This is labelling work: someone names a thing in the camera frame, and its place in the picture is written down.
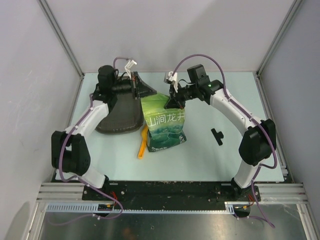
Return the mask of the green litter bag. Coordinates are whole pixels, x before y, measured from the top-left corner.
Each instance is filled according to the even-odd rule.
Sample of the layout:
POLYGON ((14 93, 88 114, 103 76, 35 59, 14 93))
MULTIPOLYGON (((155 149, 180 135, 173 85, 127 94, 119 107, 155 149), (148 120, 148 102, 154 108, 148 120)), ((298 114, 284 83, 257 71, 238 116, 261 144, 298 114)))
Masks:
POLYGON ((165 108, 169 96, 157 93, 141 99, 143 117, 147 125, 149 152, 166 150, 187 141, 183 131, 185 110, 165 108))

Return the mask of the yellow plastic scoop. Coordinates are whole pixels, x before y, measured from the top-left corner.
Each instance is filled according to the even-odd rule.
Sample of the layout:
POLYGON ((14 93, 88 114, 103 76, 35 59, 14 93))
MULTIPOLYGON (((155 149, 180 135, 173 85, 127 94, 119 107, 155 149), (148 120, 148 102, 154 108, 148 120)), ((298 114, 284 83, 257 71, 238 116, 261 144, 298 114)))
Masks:
POLYGON ((146 148, 147 148, 147 141, 148 141, 148 126, 145 124, 144 127, 141 130, 141 144, 139 148, 139 152, 137 155, 138 159, 143 159, 146 148))

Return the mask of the black bag clip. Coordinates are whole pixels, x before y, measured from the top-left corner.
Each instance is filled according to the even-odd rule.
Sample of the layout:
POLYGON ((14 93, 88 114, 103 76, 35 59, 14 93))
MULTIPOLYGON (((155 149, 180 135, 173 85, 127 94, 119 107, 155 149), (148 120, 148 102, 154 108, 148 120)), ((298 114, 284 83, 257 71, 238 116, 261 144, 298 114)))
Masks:
POLYGON ((222 146, 223 145, 222 139, 224 138, 224 134, 221 131, 217 131, 215 128, 211 129, 211 133, 213 134, 217 144, 219 146, 222 146))

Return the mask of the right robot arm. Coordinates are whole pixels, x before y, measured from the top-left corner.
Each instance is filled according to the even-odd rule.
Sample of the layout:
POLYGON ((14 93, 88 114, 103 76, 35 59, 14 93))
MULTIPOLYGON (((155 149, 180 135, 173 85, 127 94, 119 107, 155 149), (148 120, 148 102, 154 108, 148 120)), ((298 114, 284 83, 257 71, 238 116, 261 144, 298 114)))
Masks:
POLYGON ((184 109, 186 101, 199 99, 222 113, 240 132, 242 140, 238 149, 241 163, 232 178, 231 196, 242 201, 249 194, 248 187, 257 177, 264 160, 276 157, 276 125, 271 119, 256 118, 242 106, 219 80, 210 80, 203 65, 187 69, 190 84, 181 86, 178 74, 170 71, 164 82, 170 85, 166 109, 184 109))

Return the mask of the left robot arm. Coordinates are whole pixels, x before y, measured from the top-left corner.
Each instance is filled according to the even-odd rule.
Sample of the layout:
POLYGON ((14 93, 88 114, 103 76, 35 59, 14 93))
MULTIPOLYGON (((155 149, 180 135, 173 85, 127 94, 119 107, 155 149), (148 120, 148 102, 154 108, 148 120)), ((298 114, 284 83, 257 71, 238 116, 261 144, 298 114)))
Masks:
POLYGON ((119 77, 118 73, 119 70, 111 65, 101 66, 94 92, 89 95, 89 106, 80 119, 64 131, 51 135, 51 164, 59 171, 60 179, 63 182, 77 180, 94 187, 93 194, 100 200, 110 196, 111 188, 104 184, 106 175, 93 166, 87 138, 113 111, 119 95, 139 100, 157 94, 138 72, 128 70, 126 78, 119 77))

